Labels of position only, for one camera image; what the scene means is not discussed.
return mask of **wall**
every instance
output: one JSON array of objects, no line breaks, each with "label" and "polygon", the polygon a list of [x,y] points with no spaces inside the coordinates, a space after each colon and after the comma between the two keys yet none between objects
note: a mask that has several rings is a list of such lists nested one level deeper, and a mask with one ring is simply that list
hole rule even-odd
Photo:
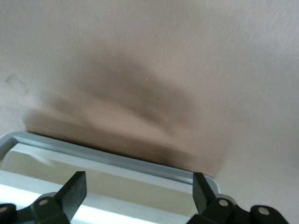
[{"label": "wall", "polygon": [[1,1],[0,133],[214,176],[297,223],[296,1]]}]

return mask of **bright light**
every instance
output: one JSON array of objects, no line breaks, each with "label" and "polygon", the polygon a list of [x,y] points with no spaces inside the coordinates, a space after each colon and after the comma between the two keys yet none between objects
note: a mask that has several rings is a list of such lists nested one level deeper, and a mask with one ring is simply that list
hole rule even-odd
[{"label": "bright light", "polygon": [[33,203],[40,194],[0,184],[0,203],[12,203],[23,209]]},{"label": "bright light", "polygon": [[154,224],[133,217],[123,216],[109,211],[99,210],[82,205],[77,211],[74,220],[83,221],[89,224]]}]

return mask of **mark on wall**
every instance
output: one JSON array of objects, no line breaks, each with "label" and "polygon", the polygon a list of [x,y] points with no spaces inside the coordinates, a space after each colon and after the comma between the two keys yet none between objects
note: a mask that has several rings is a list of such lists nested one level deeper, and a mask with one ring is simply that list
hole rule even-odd
[{"label": "mark on wall", "polygon": [[26,95],[28,93],[28,88],[26,84],[20,80],[20,78],[12,73],[6,79],[5,82],[9,85],[10,89],[21,95]]}]

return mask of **metal screw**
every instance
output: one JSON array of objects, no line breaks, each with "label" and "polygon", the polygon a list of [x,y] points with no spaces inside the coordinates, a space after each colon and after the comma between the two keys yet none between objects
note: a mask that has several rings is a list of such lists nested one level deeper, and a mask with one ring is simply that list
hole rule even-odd
[{"label": "metal screw", "polygon": [[259,207],[258,211],[259,211],[259,213],[261,213],[262,215],[265,215],[265,216],[270,214],[269,210],[264,207]]},{"label": "metal screw", "polygon": [[228,206],[228,202],[224,199],[219,200],[219,204],[224,207]]},{"label": "metal screw", "polygon": [[2,207],[2,208],[0,208],[0,213],[1,212],[4,212],[4,211],[6,211],[7,210],[7,207]]},{"label": "metal screw", "polygon": [[44,205],[44,204],[46,204],[46,203],[48,203],[48,200],[47,200],[47,199],[44,199],[44,200],[41,200],[38,204],[39,204],[39,205]]}]

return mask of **silver metal frame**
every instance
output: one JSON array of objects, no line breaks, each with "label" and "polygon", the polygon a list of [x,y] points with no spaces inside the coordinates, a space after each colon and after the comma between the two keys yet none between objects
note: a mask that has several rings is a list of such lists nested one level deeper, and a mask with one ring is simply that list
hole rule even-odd
[{"label": "silver metal frame", "polygon": [[[191,171],[115,155],[28,132],[12,132],[0,138],[0,161],[4,158],[6,153],[18,143],[192,185],[193,172]],[[220,188],[215,179],[208,175],[205,175],[205,178],[214,193],[220,193]]]}]

